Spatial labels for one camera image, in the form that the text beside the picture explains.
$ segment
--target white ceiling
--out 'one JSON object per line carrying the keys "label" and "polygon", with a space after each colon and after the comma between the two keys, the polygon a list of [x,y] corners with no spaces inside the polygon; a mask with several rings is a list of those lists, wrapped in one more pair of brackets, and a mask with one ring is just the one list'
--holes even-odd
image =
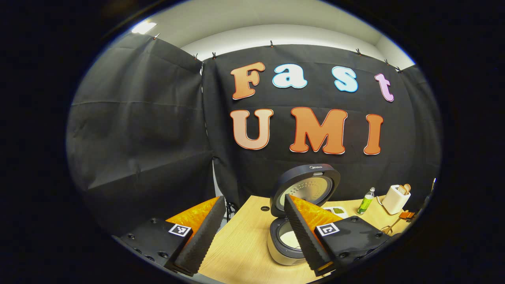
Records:
{"label": "white ceiling", "polygon": [[376,45],[382,34],[353,15],[320,0],[189,0],[159,12],[147,34],[177,47],[220,32],[267,24],[323,28]]}

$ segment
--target wooden table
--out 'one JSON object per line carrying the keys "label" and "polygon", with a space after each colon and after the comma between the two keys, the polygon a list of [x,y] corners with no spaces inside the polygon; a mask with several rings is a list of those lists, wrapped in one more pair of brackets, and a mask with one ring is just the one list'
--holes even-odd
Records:
{"label": "wooden table", "polygon": [[[349,217],[358,215],[360,200],[329,201],[322,207],[342,206]],[[199,273],[226,284],[235,283],[308,283],[316,279],[307,263],[284,266],[277,264],[268,251],[267,238],[270,224],[276,217],[262,206],[270,206],[270,200],[251,196],[236,215],[216,234]],[[378,229],[392,225],[400,213],[389,215],[374,198],[363,215],[363,220]],[[393,234],[402,232],[408,223],[400,220],[393,227]]]}

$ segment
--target green bottle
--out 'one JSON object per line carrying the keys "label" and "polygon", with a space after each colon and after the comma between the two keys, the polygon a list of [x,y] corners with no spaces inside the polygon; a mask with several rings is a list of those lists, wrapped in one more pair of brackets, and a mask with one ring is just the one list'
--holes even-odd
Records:
{"label": "green bottle", "polygon": [[374,200],[374,191],[375,187],[372,187],[370,191],[365,194],[365,198],[363,198],[363,201],[361,201],[361,205],[358,208],[358,214],[363,214],[368,209],[368,206],[370,206],[370,203]]}

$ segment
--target blue letter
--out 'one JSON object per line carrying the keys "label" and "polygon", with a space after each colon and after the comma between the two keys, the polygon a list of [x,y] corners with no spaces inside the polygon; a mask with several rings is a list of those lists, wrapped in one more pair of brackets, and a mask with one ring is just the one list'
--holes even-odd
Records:
{"label": "blue letter", "polygon": [[336,78],[335,86],[339,91],[355,92],[358,90],[356,73],[350,68],[335,66],[331,69],[331,74]]}
{"label": "blue letter", "polygon": [[307,86],[307,80],[304,79],[304,70],[296,64],[283,64],[274,69],[278,73],[272,79],[272,83],[277,88],[288,88],[290,86],[300,89]]}

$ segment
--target white wall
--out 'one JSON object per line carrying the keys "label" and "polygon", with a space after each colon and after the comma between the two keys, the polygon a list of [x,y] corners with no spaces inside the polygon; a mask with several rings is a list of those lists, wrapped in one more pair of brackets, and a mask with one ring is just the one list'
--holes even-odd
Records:
{"label": "white wall", "polygon": [[383,60],[387,59],[388,63],[395,67],[405,69],[415,64],[409,55],[407,55],[399,46],[384,35],[379,39],[375,46],[380,53],[384,55]]}
{"label": "white wall", "polygon": [[198,53],[199,60],[236,50],[276,44],[312,44],[356,51],[383,60],[382,53],[372,44],[355,37],[322,28],[300,25],[259,25],[220,32],[190,44],[181,49],[189,54]]}

